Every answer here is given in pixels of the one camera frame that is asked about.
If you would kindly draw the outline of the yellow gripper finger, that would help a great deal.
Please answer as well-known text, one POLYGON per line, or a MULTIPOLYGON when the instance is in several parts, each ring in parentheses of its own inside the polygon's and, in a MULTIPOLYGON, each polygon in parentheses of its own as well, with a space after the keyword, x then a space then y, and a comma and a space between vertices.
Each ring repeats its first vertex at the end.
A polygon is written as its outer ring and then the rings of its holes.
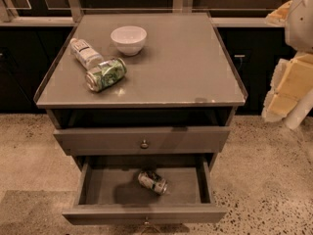
POLYGON ((313 55, 297 53, 292 59, 280 59, 275 66, 262 110, 267 122, 285 118, 313 88, 313 55))
POLYGON ((279 8, 268 14, 265 22, 270 25, 284 26, 291 6, 291 0, 281 5, 279 8))

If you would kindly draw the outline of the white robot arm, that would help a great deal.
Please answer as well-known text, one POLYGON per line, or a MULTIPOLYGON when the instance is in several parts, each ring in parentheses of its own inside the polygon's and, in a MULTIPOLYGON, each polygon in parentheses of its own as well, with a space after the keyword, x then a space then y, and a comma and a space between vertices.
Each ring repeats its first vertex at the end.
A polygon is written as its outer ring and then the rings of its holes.
POLYGON ((285 41, 296 53, 275 66, 262 110, 267 122, 283 120, 296 129, 313 108, 313 0, 290 0, 265 22, 285 29, 285 41))

